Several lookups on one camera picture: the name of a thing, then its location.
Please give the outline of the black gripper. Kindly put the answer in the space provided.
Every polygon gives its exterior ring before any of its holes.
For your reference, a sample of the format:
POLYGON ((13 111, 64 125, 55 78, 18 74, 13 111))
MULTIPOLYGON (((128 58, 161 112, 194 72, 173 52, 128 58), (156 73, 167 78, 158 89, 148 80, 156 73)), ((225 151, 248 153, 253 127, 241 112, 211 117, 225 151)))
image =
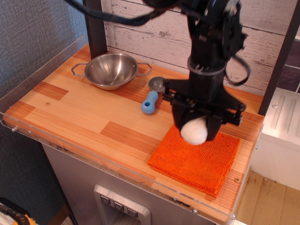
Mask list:
POLYGON ((179 131, 189 121, 206 116, 206 141, 213 141, 221 125, 240 125, 246 106, 225 90, 224 76, 221 71, 203 75, 190 72, 186 80, 164 80, 163 99, 171 102, 174 123, 179 131))

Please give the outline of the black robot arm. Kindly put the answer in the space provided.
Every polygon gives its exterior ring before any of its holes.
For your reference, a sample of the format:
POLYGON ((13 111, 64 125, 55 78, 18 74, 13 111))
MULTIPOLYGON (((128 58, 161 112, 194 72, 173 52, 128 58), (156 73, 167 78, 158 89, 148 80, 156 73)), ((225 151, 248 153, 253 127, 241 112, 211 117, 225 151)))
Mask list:
POLYGON ((223 124, 239 125, 246 106, 223 86, 226 66, 244 46, 238 0, 148 0, 158 11, 179 7, 187 16, 192 40, 186 80, 164 80, 163 98, 171 102, 176 127, 184 141, 200 145, 215 139, 223 124))

